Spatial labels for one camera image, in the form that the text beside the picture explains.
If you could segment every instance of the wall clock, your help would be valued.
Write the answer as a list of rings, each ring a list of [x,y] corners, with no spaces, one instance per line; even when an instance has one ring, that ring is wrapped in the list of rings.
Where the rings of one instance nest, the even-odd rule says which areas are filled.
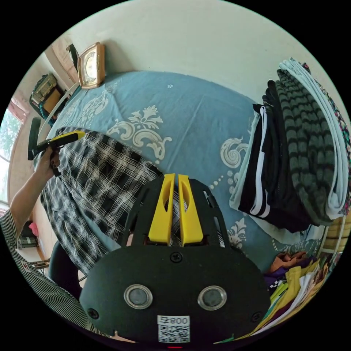
[[[93,89],[105,80],[105,46],[99,42],[78,57],[78,78],[82,89]]]

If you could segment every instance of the blue bedsheet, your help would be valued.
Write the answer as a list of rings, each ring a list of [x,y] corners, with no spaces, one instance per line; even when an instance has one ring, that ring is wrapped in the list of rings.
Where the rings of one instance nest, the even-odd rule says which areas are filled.
[[[221,208],[230,241],[265,270],[278,253],[313,254],[319,242],[281,244],[252,218],[229,207],[250,138],[252,103],[195,77],[129,72],[108,77],[99,88],[76,92],[49,136],[60,127],[95,130],[128,145],[164,173],[187,174],[207,184]]]

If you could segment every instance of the qr code label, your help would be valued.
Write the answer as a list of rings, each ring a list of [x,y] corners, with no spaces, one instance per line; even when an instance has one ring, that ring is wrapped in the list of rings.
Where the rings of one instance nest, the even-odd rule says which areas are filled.
[[[189,316],[157,316],[160,343],[189,343]]]

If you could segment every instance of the pink curtain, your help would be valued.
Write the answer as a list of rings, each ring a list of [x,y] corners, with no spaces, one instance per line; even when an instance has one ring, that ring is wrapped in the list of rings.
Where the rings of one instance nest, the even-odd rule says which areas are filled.
[[[20,90],[16,90],[7,108],[22,124],[26,122],[30,105]]]

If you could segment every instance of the purple clothing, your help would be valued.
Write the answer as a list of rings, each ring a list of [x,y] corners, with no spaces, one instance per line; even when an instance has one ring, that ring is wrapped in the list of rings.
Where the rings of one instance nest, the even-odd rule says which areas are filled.
[[[290,306],[293,304],[294,300],[291,300],[287,305],[285,305],[284,307],[282,307],[280,310],[278,310],[275,315],[270,319],[270,323],[273,322],[274,320],[276,320],[278,317],[280,317],[281,315],[283,315],[289,308]]]
[[[285,273],[293,268],[293,267],[298,267],[300,266],[301,268],[306,268],[311,261],[316,262],[316,258],[315,257],[309,257],[306,258],[302,261],[300,261],[299,263],[297,263],[294,266],[291,266],[289,268],[284,268],[284,267],[280,267],[278,268],[276,271],[272,272],[272,273],[265,273],[264,276],[264,280],[266,281],[267,286],[271,286],[276,280],[284,280],[285,279]]]

